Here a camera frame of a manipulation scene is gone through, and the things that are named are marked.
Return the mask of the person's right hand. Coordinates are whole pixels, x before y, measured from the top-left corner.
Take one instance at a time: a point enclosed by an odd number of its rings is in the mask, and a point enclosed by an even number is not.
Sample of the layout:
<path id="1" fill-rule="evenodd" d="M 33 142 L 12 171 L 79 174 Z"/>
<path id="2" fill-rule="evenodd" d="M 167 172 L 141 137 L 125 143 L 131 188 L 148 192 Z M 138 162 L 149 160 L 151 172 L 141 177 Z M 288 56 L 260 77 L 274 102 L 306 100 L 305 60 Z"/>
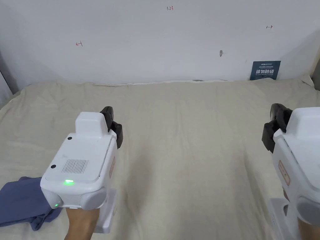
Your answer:
<path id="1" fill-rule="evenodd" d="M 305 223 L 297 218 L 301 240 L 319 240 L 320 227 Z"/>

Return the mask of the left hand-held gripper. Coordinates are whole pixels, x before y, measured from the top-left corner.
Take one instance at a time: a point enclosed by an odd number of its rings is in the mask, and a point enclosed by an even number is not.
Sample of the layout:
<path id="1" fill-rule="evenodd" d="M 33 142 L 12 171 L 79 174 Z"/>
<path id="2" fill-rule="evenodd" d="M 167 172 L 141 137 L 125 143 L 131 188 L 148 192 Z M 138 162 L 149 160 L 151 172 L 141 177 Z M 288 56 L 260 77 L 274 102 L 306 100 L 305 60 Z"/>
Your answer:
<path id="1" fill-rule="evenodd" d="M 113 107 L 81 112 L 75 132 L 64 140 L 41 178 L 41 190 L 52 209 L 100 209 L 95 233 L 109 233 L 115 213 L 112 174 L 123 142 L 122 125 Z"/>

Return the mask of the person's left hand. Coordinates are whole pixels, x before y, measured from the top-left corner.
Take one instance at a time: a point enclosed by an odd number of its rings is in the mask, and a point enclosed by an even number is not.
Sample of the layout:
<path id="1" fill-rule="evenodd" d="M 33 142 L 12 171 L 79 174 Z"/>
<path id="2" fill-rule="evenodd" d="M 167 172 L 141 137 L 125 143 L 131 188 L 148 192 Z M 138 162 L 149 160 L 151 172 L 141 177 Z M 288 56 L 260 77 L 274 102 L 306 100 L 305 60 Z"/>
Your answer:
<path id="1" fill-rule="evenodd" d="M 65 240 L 90 240 L 98 222 L 100 209 L 83 210 L 66 208 L 69 219 Z"/>

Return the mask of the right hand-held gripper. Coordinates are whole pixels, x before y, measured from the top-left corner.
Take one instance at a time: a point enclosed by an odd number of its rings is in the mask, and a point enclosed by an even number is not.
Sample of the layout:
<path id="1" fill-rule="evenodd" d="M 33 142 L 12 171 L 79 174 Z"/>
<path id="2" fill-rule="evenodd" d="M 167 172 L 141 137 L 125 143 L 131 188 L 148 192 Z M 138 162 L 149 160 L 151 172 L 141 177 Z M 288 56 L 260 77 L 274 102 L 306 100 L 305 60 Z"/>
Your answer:
<path id="1" fill-rule="evenodd" d="M 300 240 L 298 220 L 320 223 L 320 109 L 291 110 L 280 103 L 270 109 L 262 142 L 287 198 L 270 198 L 277 240 Z"/>

